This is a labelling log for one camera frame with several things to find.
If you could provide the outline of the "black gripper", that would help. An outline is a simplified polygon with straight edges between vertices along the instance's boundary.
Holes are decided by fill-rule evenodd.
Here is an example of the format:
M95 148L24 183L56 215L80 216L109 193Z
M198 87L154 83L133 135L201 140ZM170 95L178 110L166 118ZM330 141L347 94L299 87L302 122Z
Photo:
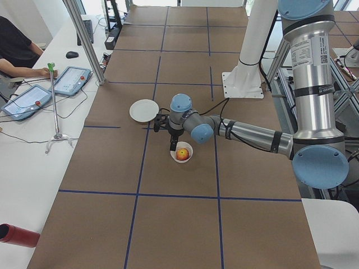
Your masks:
M183 130L169 130L169 134L171 135L170 151L176 151L178 138L183 135Z

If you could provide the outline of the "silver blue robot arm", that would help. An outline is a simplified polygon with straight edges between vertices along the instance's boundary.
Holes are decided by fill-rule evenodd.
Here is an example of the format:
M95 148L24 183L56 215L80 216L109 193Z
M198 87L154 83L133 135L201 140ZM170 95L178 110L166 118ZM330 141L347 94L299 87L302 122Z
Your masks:
M227 99L262 97L258 68L277 16L291 50L297 132L287 134L221 115L202 116L193 109L188 95L177 94L165 124L171 134L170 149L176 149L183 132L198 143L218 135L285 155L302 183L331 189L343 183L349 172L344 135L335 125L328 44L334 26L332 1L255 1L238 64L222 74L224 95Z

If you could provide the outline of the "person's hand on tablet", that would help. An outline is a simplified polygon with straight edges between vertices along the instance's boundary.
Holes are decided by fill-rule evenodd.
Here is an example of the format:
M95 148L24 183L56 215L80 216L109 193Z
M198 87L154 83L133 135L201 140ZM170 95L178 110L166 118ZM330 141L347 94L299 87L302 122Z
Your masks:
M40 71L41 71L41 76L44 78L50 78L51 75L53 75L54 78L58 77L57 70L51 71L49 68L42 68Z

